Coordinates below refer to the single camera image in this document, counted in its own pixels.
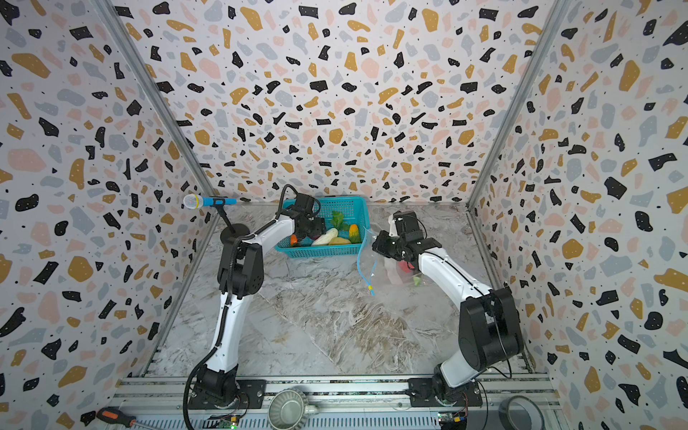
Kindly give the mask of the red toy pepper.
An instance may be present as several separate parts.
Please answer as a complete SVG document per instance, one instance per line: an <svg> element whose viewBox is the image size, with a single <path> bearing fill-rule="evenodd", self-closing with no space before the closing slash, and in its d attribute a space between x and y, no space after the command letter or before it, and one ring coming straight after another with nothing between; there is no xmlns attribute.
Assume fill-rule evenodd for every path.
<svg viewBox="0 0 688 430"><path fill-rule="evenodd" d="M414 272L415 271L415 267L408 262L399 262L398 266L399 266L399 269L403 272Z"/></svg>

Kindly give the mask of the green toy leaf vegetable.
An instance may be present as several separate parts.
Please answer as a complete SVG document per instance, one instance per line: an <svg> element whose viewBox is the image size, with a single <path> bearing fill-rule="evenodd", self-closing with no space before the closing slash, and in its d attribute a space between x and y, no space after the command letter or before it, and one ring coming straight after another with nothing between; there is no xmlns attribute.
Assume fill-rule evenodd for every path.
<svg viewBox="0 0 688 430"><path fill-rule="evenodd" d="M331 212L331 225L334 229L339 231L348 231L349 225L346 222L345 215L340 211Z"/></svg>

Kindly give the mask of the teal plastic basket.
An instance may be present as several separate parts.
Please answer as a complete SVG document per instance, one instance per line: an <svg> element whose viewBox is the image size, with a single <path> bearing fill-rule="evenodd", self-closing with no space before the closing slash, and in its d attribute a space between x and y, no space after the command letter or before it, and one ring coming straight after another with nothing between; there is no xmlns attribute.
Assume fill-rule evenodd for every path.
<svg viewBox="0 0 688 430"><path fill-rule="evenodd" d="M313 247L309 236L292 245L287 236L274 249L289 258L322 258L358 254L365 232L371 227L367 202L360 196L318 197L322 204L318 217L323 218L325 227L338 230L338 238L349 240L349 244L318 245Z"/></svg>

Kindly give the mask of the clear zip top bag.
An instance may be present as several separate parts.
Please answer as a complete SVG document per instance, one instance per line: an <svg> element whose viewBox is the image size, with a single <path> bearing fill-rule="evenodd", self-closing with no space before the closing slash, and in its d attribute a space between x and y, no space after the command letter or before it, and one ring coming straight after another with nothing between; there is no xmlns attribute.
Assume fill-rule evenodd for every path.
<svg viewBox="0 0 688 430"><path fill-rule="evenodd" d="M357 270L370 299L352 340L369 374L424 374L458 349L459 310L433 281L372 250L381 232L369 229L357 256ZM412 277L425 284L415 287Z"/></svg>

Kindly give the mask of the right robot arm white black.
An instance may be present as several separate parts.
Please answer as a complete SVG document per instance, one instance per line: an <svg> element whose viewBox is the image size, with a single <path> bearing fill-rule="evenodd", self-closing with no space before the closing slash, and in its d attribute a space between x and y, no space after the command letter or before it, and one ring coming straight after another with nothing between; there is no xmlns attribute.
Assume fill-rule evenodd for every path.
<svg viewBox="0 0 688 430"><path fill-rule="evenodd" d="M372 250L428 277L459 310L458 349L432 377L435 397L454 403L489 367L523 352L514 297L509 288L494 290L453 261L414 211L396 211L390 227L380 232Z"/></svg>

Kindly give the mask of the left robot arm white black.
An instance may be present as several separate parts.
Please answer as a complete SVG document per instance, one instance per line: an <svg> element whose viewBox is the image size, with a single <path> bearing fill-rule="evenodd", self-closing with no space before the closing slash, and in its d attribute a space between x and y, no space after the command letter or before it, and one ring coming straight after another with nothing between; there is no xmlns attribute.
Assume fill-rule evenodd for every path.
<svg viewBox="0 0 688 430"><path fill-rule="evenodd" d="M296 193L295 202L286 206L281 199L275 216L263 227L251 231L244 224L231 223L225 207L232 199L188 196L185 205L196 200L211 204L227 224L220 234L223 245L217 281L220 313L211 350L195 365L187 379L186 391L204 397L223 408L239 397L238 349L251 301L263 286L264 257L279 242L291 236L298 240L322 236L324 218L321 204L311 195Z"/></svg>

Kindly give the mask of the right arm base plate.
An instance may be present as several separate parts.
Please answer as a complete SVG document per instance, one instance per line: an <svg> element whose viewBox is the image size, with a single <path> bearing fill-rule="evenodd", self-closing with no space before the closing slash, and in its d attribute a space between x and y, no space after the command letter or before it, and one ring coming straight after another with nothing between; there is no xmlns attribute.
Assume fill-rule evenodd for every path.
<svg viewBox="0 0 688 430"><path fill-rule="evenodd" d="M481 407L483 397L475 380L459 387L449 387L435 374L432 378L410 378L406 394L412 408Z"/></svg>

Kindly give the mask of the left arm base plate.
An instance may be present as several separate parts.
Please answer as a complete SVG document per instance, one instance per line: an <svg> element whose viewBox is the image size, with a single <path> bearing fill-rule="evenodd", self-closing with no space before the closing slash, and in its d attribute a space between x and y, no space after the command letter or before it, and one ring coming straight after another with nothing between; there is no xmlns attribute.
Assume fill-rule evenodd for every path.
<svg viewBox="0 0 688 430"><path fill-rule="evenodd" d="M266 380L227 380L224 385L195 382L187 401L190 410L259 410L263 406Z"/></svg>

